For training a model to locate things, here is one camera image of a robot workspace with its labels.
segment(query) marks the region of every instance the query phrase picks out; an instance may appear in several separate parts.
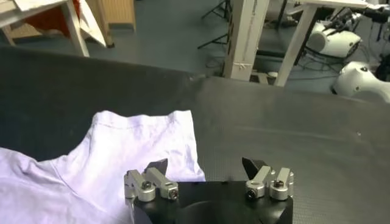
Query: wooden table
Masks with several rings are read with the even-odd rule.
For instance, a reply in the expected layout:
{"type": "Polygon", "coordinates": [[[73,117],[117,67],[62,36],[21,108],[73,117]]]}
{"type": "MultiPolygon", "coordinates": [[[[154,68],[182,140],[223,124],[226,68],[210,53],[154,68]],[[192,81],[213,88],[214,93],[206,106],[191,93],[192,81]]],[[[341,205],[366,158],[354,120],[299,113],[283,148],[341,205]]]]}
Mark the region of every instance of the wooden table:
{"type": "Polygon", "coordinates": [[[76,48],[77,54],[89,57],[87,46],[80,32],[80,22],[74,9],[72,0],[63,0],[61,2],[45,5],[36,9],[21,11],[11,0],[0,1],[0,27],[8,26],[24,18],[36,15],[43,11],[61,6],[65,16],[66,23],[71,35],[72,43],[76,48]]]}
{"type": "Polygon", "coordinates": [[[367,3],[360,0],[300,0],[300,2],[304,4],[303,13],[279,69],[274,84],[276,86],[284,86],[286,84],[288,76],[294,66],[295,59],[305,41],[305,36],[310,32],[310,23],[319,7],[352,7],[361,9],[367,7],[367,3]]]}

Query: metal bracket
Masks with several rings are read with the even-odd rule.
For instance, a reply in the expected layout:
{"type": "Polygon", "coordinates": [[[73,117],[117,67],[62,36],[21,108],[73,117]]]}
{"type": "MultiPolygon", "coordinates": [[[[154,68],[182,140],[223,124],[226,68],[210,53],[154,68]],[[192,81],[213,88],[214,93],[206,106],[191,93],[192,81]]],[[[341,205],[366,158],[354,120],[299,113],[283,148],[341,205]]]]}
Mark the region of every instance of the metal bracket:
{"type": "Polygon", "coordinates": [[[149,168],[144,174],[145,178],[151,181],[160,189],[160,195],[163,198],[176,200],[179,196],[179,185],[176,182],[168,180],[156,168],[149,168]]]}
{"type": "Polygon", "coordinates": [[[140,201],[152,201],[156,196],[156,187],[137,170],[129,170],[124,175],[124,189],[126,198],[138,197],[140,201]]]}
{"type": "Polygon", "coordinates": [[[266,190],[276,200],[286,200],[288,196],[293,196],[294,173],[289,168],[281,168],[275,179],[275,171],[262,160],[243,158],[243,166],[251,179],[246,182],[246,197],[249,200],[263,197],[266,190]]]}
{"type": "Polygon", "coordinates": [[[275,172],[269,166],[262,166],[257,172],[256,176],[247,181],[246,185],[246,197],[249,200],[261,198],[265,194],[265,188],[267,186],[268,175],[273,175],[275,172]]]}
{"type": "Polygon", "coordinates": [[[271,181],[269,196],[276,200],[286,200],[293,196],[294,173],[289,168],[281,168],[278,177],[271,181]]]}
{"type": "Polygon", "coordinates": [[[160,189],[160,196],[176,200],[179,196],[179,185],[168,180],[158,169],[151,167],[144,174],[137,170],[129,170],[124,175],[125,198],[138,197],[140,201],[152,201],[156,196],[156,188],[160,189]]]}

